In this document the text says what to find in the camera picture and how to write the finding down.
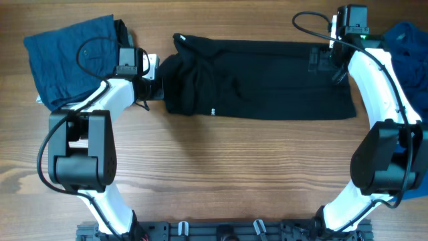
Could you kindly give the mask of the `black polo shirt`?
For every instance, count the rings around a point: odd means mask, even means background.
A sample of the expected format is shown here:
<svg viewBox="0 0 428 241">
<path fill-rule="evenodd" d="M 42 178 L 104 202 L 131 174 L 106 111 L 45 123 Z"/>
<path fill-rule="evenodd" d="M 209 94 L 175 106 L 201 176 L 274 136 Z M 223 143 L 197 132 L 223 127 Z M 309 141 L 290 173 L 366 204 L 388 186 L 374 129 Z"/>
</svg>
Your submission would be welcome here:
<svg viewBox="0 0 428 241">
<path fill-rule="evenodd" d="M 356 116 L 350 84 L 321 43 L 208 39 L 176 33 L 159 67 L 171 114 L 262 120 Z"/>
</svg>

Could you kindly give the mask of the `blue polo shirt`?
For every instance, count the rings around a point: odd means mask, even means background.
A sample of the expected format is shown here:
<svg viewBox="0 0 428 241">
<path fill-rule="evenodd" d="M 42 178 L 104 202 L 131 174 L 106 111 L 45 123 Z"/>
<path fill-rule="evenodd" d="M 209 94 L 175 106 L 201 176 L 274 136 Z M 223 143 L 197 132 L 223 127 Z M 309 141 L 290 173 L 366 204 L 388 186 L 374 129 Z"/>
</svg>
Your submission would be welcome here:
<svg viewBox="0 0 428 241">
<path fill-rule="evenodd" d="M 427 124 L 427 32 L 408 21 L 384 34 L 395 75 L 414 111 Z"/>
</svg>

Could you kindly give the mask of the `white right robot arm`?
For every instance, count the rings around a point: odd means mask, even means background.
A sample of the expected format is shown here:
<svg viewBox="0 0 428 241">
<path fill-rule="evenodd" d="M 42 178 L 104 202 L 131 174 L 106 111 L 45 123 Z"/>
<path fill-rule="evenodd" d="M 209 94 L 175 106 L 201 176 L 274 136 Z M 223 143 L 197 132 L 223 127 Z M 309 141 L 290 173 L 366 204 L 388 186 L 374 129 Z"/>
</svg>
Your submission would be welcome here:
<svg viewBox="0 0 428 241">
<path fill-rule="evenodd" d="M 427 125 L 401 88 L 386 41 L 369 34 L 366 7 L 339 8 L 328 30 L 330 57 L 356 82 L 370 129 L 352 156 L 351 180 L 312 219 L 317 238 L 354 232 L 379 205 L 427 196 Z"/>
</svg>

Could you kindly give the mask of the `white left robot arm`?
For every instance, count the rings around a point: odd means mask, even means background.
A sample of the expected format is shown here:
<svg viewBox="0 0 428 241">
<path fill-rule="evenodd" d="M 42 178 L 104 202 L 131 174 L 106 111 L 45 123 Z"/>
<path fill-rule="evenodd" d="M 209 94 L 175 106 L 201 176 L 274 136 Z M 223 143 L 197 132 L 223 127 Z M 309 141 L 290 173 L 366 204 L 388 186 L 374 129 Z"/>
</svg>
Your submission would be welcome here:
<svg viewBox="0 0 428 241">
<path fill-rule="evenodd" d="M 111 76 L 87 99 L 53 111 L 37 156 L 37 173 L 50 189 L 80 198 L 95 217 L 93 239 L 140 240 L 144 230 L 114 178 L 117 156 L 113 122 L 129 106 L 147 109 L 163 98 L 159 58 L 125 48 Z"/>
</svg>

